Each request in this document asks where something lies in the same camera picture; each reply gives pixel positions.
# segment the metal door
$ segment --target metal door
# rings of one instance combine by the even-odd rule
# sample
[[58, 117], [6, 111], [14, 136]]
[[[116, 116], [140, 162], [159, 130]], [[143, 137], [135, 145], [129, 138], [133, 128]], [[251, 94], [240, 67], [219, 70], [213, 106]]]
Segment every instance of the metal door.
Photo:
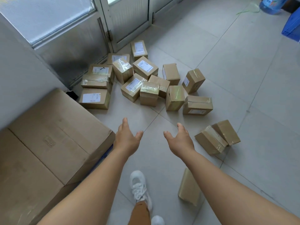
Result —
[[67, 87], [107, 57], [100, 0], [0, 0], [0, 13]]
[[152, 23], [149, 0], [101, 0], [108, 35], [117, 52]]

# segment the wall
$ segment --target wall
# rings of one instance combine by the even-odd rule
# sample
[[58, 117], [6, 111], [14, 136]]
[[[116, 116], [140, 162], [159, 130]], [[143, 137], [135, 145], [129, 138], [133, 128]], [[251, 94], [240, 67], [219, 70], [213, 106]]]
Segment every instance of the wall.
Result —
[[54, 88], [66, 90], [0, 14], [0, 129]]

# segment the blue plastic bin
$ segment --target blue plastic bin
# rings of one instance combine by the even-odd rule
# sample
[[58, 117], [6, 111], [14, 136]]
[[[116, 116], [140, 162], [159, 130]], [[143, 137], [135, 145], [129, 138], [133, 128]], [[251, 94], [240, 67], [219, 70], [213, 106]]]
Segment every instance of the blue plastic bin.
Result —
[[290, 39], [300, 42], [300, 7], [290, 16], [285, 24], [282, 34]]

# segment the small cardboard box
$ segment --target small cardboard box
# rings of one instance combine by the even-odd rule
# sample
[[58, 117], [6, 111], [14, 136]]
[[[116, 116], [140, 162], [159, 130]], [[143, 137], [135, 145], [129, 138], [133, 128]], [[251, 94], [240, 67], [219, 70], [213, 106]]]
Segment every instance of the small cardboard box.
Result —
[[159, 84], [143, 81], [140, 90], [141, 105], [156, 106], [159, 94]]
[[166, 111], [178, 111], [185, 102], [183, 86], [169, 86], [166, 96]]
[[185, 88], [188, 94], [197, 91], [205, 81], [205, 77], [199, 69], [194, 69], [187, 72], [187, 75], [182, 82], [182, 86]]
[[109, 93], [111, 93], [113, 88], [107, 76], [97, 74], [84, 74], [82, 76], [81, 86], [83, 88], [107, 89]]
[[197, 206], [200, 196], [202, 196], [201, 189], [194, 179], [191, 171], [186, 168], [181, 180], [178, 197], [184, 201], [192, 203], [194, 206]]
[[119, 54], [109, 53], [108, 57], [107, 57], [107, 64], [112, 65], [114, 61], [116, 61], [120, 58], [124, 58], [127, 62], [130, 62], [130, 55], [129, 54], [119, 55]]
[[135, 61], [132, 65], [134, 72], [146, 80], [149, 80], [151, 75], [158, 75], [158, 67], [144, 56]]
[[143, 40], [133, 41], [130, 43], [133, 61], [137, 61], [141, 56], [148, 58], [148, 53]]
[[131, 102], [135, 102], [140, 96], [140, 89], [142, 87], [143, 81], [147, 81], [146, 79], [142, 78], [137, 73], [133, 74], [131, 77], [122, 87], [122, 95], [128, 98]]
[[212, 98], [188, 95], [183, 105], [184, 115], [205, 116], [213, 110]]
[[133, 67], [124, 58], [120, 58], [112, 63], [115, 76], [123, 85], [133, 76]]
[[220, 154], [228, 145], [210, 125], [197, 134], [195, 138], [209, 155]]
[[148, 81], [151, 83], [158, 83], [159, 84], [159, 95], [158, 96], [162, 97], [162, 98], [166, 98], [167, 90], [170, 85], [170, 81], [164, 80], [164, 79], [162, 79], [158, 76], [154, 76], [154, 75], [151, 75], [150, 79]]
[[220, 121], [214, 125], [212, 128], [228, 143], [229, 146], [241, 142], [238, 134], [233, 129], [232, 125], [228, 120]]
[[8, 128], [65, 185], [85, 178], [115, 140], [111, 129], [60, 89]]
[[0, 132], [0, 165], [3, 225], [38, 223], [78, 185], [64, 186], [9, 129]]
[[163, 78], [170, 81], [170, 85], [178, 85], [180, 81], [180, 75], [177, 69], [177, 65], [173, 64], [164, 64], [163, 65]]
[[87, 74], [107, 76], [111, 84], [113, 84], [115, 80], [113, 67], [107, 64], [91, 64], [90, 67], [88, 68]]
[[108, 110], [110, 93], [106, 89], [84, 88], [78, 103], [85, 109]]

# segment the package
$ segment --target package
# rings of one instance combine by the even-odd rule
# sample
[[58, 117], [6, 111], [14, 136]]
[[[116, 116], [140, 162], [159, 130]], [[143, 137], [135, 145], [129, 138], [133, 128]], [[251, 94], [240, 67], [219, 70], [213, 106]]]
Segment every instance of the package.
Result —
[[180, 81], [180, 75], [178, 73], [177, 65], [173, 64], [164, 64], [163, 65], [163, 78], [170, 81], [170, 85], [178, 85]]
[[169, 86], [166, 96], [166, 111], [178, 111], [185, 102], [183, 86]]
[[187, 75], [182, 82], [182, 86], [188, 94], [191, 94], [196, 92], [204, 81], [205, 77], [202, 72], [199, 69], [194, 69], [187, 72]]
[[137, 61], [141, 56], [148, 58], [148, 53], [143, 40], [133, 41], [130, 43], [133, 61]]
[[115, 140], [114, 132], [60, 89], [8, 128], [64, 185], [81, 181]]
[[205, 116], [212, 110], [212, 98], [189, 95], [185, 99], [182, 112], [184, 115]]
[[167, 96], [167, 90], [170, 85], [170, 81], [164, 80], [158, 76], [150, 76], [150, 79], [148, 80], [151, 83], [158, 83], [159, 84], [159, 97], [166, 98]]
[[140, 96], [140, 89], [142, 87], [143, 81], [147, 81], [146, 79], [142, 78], [137, 73], [133, 74], [131, 77], [122, 87], [122, 95], [128, 98], [131, 102], [135, 102]]
[[123, 85], [133, 76], [133, 67], [124, 58], [118, 59], [112, 63], [115, 76]]
[[195, 139], [209, 155], [217, 155], [224, 151], [227, 142], [209, 125]]
[[114, 61], [116, 61], [120, 58], [124, 58], [127, 62], [130, 62], [130, 55], [129, 54], [119, 55], [119, 54], [109, 53], [108, 57], [107, 57], [107, 64], [112, 65]]
[[88, 68], [87, 74], [101, 75], [104, 77], [107, 76], [111, 84], [113, 84], [115, 80], [113, 67], [107, 64], [91, 64]]
[[113, 88], [107, 76], [97, 74], [84, 74], [82, 76], [81, 86], [83, 88], [107, 89], [109, 93], [111, 93]]
[[229, 146], [241, 142], [238, 134], [233, 129], [232, 125], [228, 120], [220, 121], [214, 125], [212, 128], [228, 143]]
[[0, 224], [36, 224], [78, 185], [64, 186], [9, 129], [0, 132], [0, 165]]
[[143, 81], [140, 90], [141, 105], [156, 106], [159, 94], [159, 84]]
[[151, 75], [158, 75], [158, 67], [144, 56], [141, 57], [139, 60], [135, 61], [132, 65], [134, 72], [139, 74], [146, 80], [149, 80]]
[[110, 104], [110, 93], [106, 89], [84, 88], [78, 102], [85, 109], [107, 110]]
[[188, 168], [185, 169], [181, 180], [178, 197], [197, 206], [202, 195], [201, 189]]

